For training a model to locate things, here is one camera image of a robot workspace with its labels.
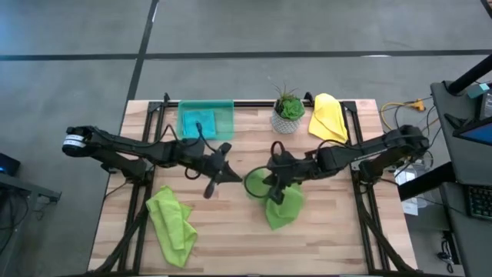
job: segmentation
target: lime green cloth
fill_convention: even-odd
[[[247,183],[250,192],[255,195],[266,195],[270,189],[269,185],[263,183],[264,173],[259,169],[248,176]],[[261,199],[260,202],[265,206],[265,215],[272,230],[279,229],[293,222],[302,210],[304,196],[301,187],[293,183],[284,189],[284,201],[278,205],[271,199]]]
[[[145,204],[166,261],[184,267],[197,240],[197,231],[186,222],[191,208],[179,204],[166,185]]]

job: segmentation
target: translucent teal bin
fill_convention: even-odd
[[[181,100],[178,104],[178,137],[195,139],[196,136],[186,135],[184,131],[185,112],[213,111],[215,137],[206,139],[230,140],[234,137],[234,101],[233,100]]]

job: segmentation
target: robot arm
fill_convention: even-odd
[[[181,165],[186,168],[184,173],[189,179],[196,179],[201,174],[211,179],[204,193],[204,197],[209,199],[215,185],[241,182],[242,178],[225,161],[231,149],[229,143],[223,143],[210,155],[204,154],[204,147],[205,141],[199,138],[147,143],[112,135],[94,126],[79,126],[67,128],[62,150],[71,157],[92,157],[102,162],[101,167],[108,172],[119,169],[133,182],[144,180],[152,167],[145,160],[162,168]],[[135,155],[138,159],[130,160],[119,153]],[[198,174],[189,176],[189,169]]]
[[[264,184],[271,186],[266,196],[281,204],[284,200],[282,191],[293,182],[300,184],[307,180],[328,178],[357,161],[359,180],[374,184],[388,166],[407,157],[418,159],[429,149],[429,140],[420,129],[409,125],[354,146],[322,148],[322,144],[316,150],[306,152],[305,159],[296,159],[281,142],[274,142],[267,163],[271,174],[263,180]],[[281,147],[280,154],[273,151],[276,145]]]

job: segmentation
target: computer monitor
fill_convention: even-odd
[[[492,145],[492,117],[459,128],[453,132],[453,136],[472,142]]]

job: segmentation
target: wooden tabletop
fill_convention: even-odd
[[[376,102],[372,99],[355,102],[364,140],[382,135]],[[128,103],[122,136],[141,139],[147,105],[148,101]],[[282,141],[294,156],[303,158],[304,152],[315,149],[321,141],[308,134],[311,112],[312,108],[306,109],[301,126],[294,134],[281,135],[272,131],[272,108],[236,108],[234,139],[230,141],[232,150],[227,156],[233,170],[244,176],[251,169],[265,165],[271,143],[275,140]],[[167,108],[165,124],[175,127],[177,114],[176,108]],[[163,141],[172,139],[169,132]],[[242,184],[220,184],[212,198],[207,200],[202,194],[208,179],[200,177],[191,181],[185,178],[184,172],[185,169],[180,166],[157,168],[153,193],[161,186],[168,185],[179,202],[193,208],[188,221],[196,228],[198,240],[184,269],[169,265],[161,254],[154,226],[149,219],[141,274],[300,275],[367,272],[348,169],[329,179],[304,182],[301,187],[305,204],[301,214],[295,222],[275,231],[270,229],[264,209],[246,196]],[[123,182],[122,175],[113,175],[108,191]],[[416,268],[397,188],[380,182],[374,190],[384,234],[404,260]],[[126,185],[105,200],[88,269],[102,264],[122,237],[130,195],[131,185]],[[135,240],[136,235],[130,245],[128,265],[133,261]],[[378,265],[374,237],[371,237],[371,244]]]

